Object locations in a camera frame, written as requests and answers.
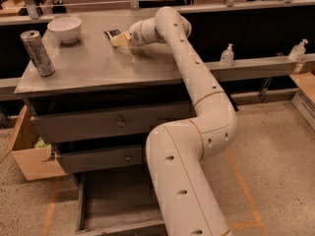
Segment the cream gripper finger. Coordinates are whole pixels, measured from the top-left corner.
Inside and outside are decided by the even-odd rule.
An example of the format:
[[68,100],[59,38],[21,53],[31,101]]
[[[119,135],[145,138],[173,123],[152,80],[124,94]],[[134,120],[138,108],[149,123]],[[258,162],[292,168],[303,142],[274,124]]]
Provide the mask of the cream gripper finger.
[[110,42],[114,47],[127,46],[130,43],[129,33],[121,32],[119,34],[113,34]]

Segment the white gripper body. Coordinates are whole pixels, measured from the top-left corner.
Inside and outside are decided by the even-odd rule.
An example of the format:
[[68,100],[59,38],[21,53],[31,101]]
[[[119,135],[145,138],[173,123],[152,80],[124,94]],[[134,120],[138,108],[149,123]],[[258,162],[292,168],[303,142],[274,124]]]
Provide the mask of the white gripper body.
[[136,45],[143,44],[142,35],[141,35],[141,25],[142,25],[141,22],[137,22],[129,28],[130,39]]

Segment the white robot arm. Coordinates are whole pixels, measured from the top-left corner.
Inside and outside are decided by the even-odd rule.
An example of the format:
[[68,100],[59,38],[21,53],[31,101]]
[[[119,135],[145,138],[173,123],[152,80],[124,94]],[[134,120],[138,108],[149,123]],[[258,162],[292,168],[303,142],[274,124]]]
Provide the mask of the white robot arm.
[[237,131],[229,98],[188,40],[190,23],[171,7],[113,37],[113,46],[165,42],[189,93],[194,118],[161,124],[146,158],[168,236],[233,236],[200,161],[227,149]]

